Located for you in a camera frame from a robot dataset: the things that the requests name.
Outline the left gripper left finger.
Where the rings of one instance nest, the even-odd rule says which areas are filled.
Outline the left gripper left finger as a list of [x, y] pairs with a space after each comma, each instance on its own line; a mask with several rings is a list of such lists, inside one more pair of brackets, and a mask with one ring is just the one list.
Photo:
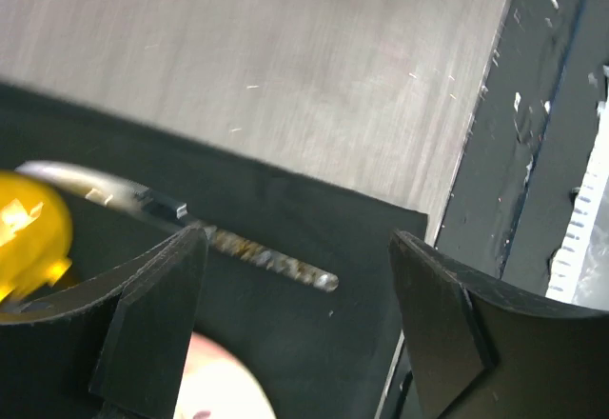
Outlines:
[[5, 418], [169, 418], [206, 266], [190, 226], [125, 264], [1, 316]]

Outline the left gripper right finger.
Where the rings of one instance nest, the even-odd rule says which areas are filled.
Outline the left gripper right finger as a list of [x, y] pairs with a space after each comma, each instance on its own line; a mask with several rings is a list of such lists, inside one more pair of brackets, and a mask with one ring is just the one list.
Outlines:
[[509, 285], [397, 231], [390, 265], [423, 418], [604, 418], [608, 315]]

